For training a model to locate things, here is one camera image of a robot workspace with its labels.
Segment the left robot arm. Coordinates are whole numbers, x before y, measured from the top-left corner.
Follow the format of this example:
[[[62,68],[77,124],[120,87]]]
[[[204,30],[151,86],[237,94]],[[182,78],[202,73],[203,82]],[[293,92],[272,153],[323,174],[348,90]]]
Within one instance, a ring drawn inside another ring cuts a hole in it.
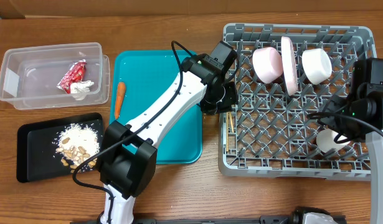
[[[114,121],[107,127],[95,166],[106,192],[99,223],[133,222],[135,198],[154,176],[158,147],[190,108],[199,105],[215,115],[237,104],[235,83],[225,76],[237,57],[223,41],[210,54],[190,54],[178,62],[175,80],[148,109],[125,125]]]

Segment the white cup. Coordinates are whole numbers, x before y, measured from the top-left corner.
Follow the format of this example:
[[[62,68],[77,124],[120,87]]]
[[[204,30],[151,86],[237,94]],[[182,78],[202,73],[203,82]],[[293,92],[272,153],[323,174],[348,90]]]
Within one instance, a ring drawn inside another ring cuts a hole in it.
[[[320,151],[323,153],[327,153],[332,149],[334,151],[339,151],[350,143],[349,141],[340,144],[335,143],[334,139],[337,135],[337,132],[330,129],[320,131],[316,137],[316,144]]]

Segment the white bowl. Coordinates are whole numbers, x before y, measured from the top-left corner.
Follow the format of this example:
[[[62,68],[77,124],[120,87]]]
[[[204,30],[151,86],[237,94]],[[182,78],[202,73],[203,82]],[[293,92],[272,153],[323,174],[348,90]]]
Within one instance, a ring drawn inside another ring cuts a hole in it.
[[[308,80],[320,84],[332,74],[332,64],[323,49],[305,50],[302,54],[302,66]]]

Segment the red snack wrapper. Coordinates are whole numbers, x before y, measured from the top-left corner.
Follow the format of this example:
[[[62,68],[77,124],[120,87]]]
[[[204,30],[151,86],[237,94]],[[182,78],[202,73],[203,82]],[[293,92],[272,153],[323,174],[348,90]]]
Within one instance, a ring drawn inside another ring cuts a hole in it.
[[[86,73],[86,64],[85,60],[75,62],[59,81],[57,88],[69,94],[71,84],[78,83],[83,80]]]

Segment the orange carrot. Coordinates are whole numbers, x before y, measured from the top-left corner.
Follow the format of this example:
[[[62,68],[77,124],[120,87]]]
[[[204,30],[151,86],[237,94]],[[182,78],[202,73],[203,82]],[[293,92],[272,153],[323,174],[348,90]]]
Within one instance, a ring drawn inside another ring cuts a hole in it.
[[[126,85],[124,82],[119,82],[116,90],[116,100],[115,100],[115,109],[114,109],[114,117],[118,119],[121,113],[121,107],[123,104],[123,100],[125,98],[126,93]]]

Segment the white napkin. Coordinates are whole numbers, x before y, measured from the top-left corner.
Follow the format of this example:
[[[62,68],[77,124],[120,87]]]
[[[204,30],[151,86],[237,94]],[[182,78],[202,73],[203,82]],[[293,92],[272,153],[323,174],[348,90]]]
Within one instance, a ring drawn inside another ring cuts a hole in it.
[[[70,85],[70,94],[75,100],[83,100],[90,91],[90,87],[94,85],[91,80],[72,83]]]

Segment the wooden chopstick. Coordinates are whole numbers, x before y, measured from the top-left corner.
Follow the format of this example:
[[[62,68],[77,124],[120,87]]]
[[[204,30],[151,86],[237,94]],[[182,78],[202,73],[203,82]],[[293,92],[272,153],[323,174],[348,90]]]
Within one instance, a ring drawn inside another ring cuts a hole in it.
[[[234,133],[234,124],[233,124],[233,119],[232,119],[232,113],[231,112],[229,112],[229,120],[230,120],[231,132]]]
[[[226,151],[226,154],[227,154],[229,152],[229,112],[226,113],[225,121],[226,121],[226,145],[225,145],[225,151]]]

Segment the pink bowl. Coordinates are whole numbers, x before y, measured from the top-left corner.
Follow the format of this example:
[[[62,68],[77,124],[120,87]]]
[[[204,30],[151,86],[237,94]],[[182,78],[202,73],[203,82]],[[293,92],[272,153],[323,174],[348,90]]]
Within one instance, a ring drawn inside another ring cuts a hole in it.
[[[281,56],[273,47],[255,50],[252,65],[256,76],[264,83],[273,82],[283,73]]]

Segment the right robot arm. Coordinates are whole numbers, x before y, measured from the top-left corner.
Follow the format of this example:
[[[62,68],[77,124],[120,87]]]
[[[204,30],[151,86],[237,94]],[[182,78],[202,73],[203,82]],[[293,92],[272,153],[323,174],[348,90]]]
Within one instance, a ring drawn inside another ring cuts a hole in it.
[[[354,62],[349,94],[334,96],[309,115],[337,132],[334,139],[364,142],[371,163],[371,223],[383,223],[383,58]]]

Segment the peanuts and rice scraps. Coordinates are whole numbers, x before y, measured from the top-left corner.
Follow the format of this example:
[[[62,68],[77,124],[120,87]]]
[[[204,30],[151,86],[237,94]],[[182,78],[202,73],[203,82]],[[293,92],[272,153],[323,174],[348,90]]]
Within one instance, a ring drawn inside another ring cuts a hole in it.
[[[64,130],[57,134],[52,141],[54,155],[61,156],[62,165],[70,168],[71,173],[100,150],[99,134],[93,129],[93,123],[91,127],[87,124],[72,123],[64,126]]]

